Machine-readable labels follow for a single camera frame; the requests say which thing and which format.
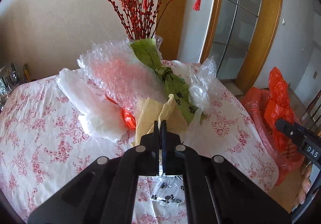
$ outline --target paw print pattern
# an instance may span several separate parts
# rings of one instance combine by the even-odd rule
[[[177,204],[182,202],[181,199],[174,198],[174,195],[173,195],[173,194],[165,196],[165,199],[162,200],[162,202],[165,202],[165,203],[168,203],[168,204],[169,204],[170,200],[171,200],[172,202],[174,202],[174,203],[177,203]]]
[[[182,203],[182,200],[181,199],[178,199],[178,198],[175,198],[175,199],[172,199],[172,202],[174,203]]]
[[[194,113],[196,112],[196,109],[195,109],[194,107],[189,106],[188,108],[189,108],[189,111],[190,111],[192,114],[194,114]]]
[[[176,94],[177,94],[177,96],[178,96],[179,98],[183,98],[183,95],[182,95],[181,92],[178,91]]]

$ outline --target bubble wrap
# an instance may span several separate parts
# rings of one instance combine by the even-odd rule
[[[132,115],[138,99],[166,102],[162,82],[137,59],[126,41],[93,43],[92,50],[77,62],[96,85]]]

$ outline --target white plastic bag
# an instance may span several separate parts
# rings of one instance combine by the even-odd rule
[[[78,118],[85,134],[116,142],[127,132],[120,106],[108,100],[100,101],[76,72],[64,68],[59,72],[57,84],[83,114]]]
[[[204,114],[208,114],[211,111],[211,96],[223,94],[222,86],[216,78],[216,64],[213,56],[204,61],[197,73],[192,67],[190,67],[189,73],[191,84],[188,99]]]

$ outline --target red plastic bag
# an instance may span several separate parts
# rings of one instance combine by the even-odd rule
[[[117,104],[113,99],[111,99],[107,94],[105,97],[108,101]],[[121,116],[126,124],[126,126],[131,130],[136,130],[136,119],[135,117],[126,109],[121,109]]]
[[[288,84],[283,79],[280,70],[276,67],[270,72],[269,89],[271,91],[271,98],[268,101],[264,118],[272,129],[277,150],[283,152],[287,148],[289,138],[277,131],[274,124],[276,120],[280,118],[293,124],[294,115],[292,109],[290,109]]]
[[[264,115],[266,114],[269,120],[276,120],[278,116],[280,116],[281,118],[285,118],[285,120],[292,118],[292,120],[294,120],[296,123],[299,123],[299,121],[293,115],[292,110],[289,109],[290,100],[283,91],[283,89],[287,91],[287,87],[284,88],[286,82],[282,79],[282,75],[278,69],[273,69],[272,71],[273,73],[270,73],[271,77],[269,79],[269,86],[271,82],[272,87],[270,87],[272,89],[271,92],[273,93],[271,93],[269,90],[253,87],[246,93],[245,97],[241,100],[241,103],[253,119],[262,143],[279,168],[279,178],[276,182],[276,185],[279,185],[285,180],[289,172],[295,171],[302,165],[304,156],[297,151],[297,147],[292,143],[291,139],[287,137],[284,139],[282,137],[282,141],[285,141],[285,143],[281,142],[281,145],[283,145],[285,150],[280,152],[280,143],[276,142],[274,139],[276,138],[279,140],[279,136],[273,135],[275,131],[271,129],[264,118]],[[280,105],[273,101],[273,95],[276,102],[279,104],[281,102],[288,104],[288,108],[282,109]]]

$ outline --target white wall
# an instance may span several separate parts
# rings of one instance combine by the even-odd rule
[[[0,59],[28,63],[32,78],[76,69],[91,43],[126,36],[107,0],[2,0]]]
[[[268,87],[269,72],[276,66],[296,89],[314,49],[314,10],[320,7],[317,0],[283,0],[275,38],[255,87]]]
[[[202,0],[201,10],[193,10],[196,0],[187,0],[177,59],[199,62],[211,18],[213,1]]]
[[[317,71],[316,79],[313,78],[314,72]],[[321,89],[321,51],[316,47],[313,49],[310,62],[307,69],[295,90],[295,94],[307,107],[316,97]]]
[[[305,106],[311,103],[321,89],[321,15],[316,11],[314,12],[314,42],[315,47],[309,64],[295,90],[295,94]]]

